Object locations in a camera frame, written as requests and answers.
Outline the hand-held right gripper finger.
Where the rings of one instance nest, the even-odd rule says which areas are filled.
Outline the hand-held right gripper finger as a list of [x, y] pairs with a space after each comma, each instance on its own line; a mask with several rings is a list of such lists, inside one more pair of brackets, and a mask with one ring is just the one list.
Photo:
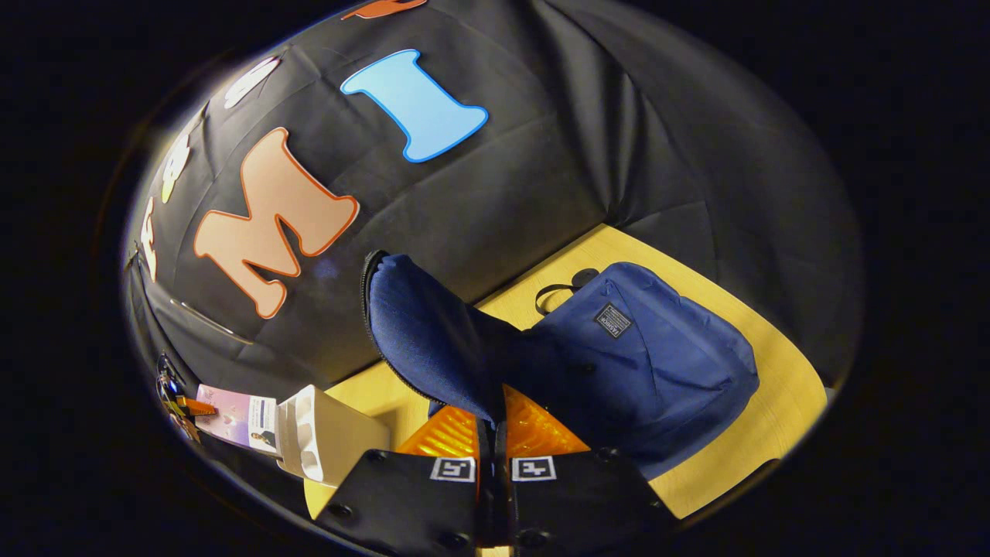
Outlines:
[[618, 449], [593, 446], [505, 385], [496, 504], [514, 554], [637, 554], [679, 521]]
[[316, 521], [370, 557], [478, 557], [493, 498], [482, 427], [439, 409], [396, 450], [365, 451]]

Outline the pink cover book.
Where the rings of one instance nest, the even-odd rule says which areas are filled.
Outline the pink cover book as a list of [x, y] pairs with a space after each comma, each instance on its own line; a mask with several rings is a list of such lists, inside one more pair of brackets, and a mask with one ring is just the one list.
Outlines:
[[216, 409], [215, 415], [196, 416], [198, 430], [219, 440], [254, 450], [270, 457], [282, 457], [278, 403], [269, 396], [241, 394], [199, 385], [196, 401]]

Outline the white plastic bookshelf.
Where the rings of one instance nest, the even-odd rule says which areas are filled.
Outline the white plastic bookshelf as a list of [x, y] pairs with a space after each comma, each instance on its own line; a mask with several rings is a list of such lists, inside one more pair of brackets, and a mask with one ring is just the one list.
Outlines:
[[279, 468], [330, 487], [339, 487], [365, 452], [391, 448], [381, 421], [314, 385], [279, 403], [277, 423]]

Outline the blue schoolbag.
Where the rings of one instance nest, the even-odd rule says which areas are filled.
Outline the blue schoolbag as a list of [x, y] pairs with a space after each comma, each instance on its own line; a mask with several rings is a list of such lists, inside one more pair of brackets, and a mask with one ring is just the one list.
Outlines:
[[735, 326], [628, 261], [526, 330], [462, 301], [406, 255], [369, 254], [361, 286], [369, 338], [432, 409], [496, 425], [510, 387], [648, 480], [724, 432], [760, 384]]

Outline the black backdrop cloth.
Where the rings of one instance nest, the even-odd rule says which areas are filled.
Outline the black backdrop cloth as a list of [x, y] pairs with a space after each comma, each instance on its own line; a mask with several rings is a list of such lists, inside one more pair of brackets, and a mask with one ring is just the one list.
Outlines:
[[377, 360], [371, 251], [474, 302], [599, 224], [756, 310], [826, 388], [852, 369], [851, 198], [746, 68], [611, 0], [405, 0], [266, 47], [169, 138], [128, 219], [135, 374], [166, 354], [187, 389], [332, 387]]

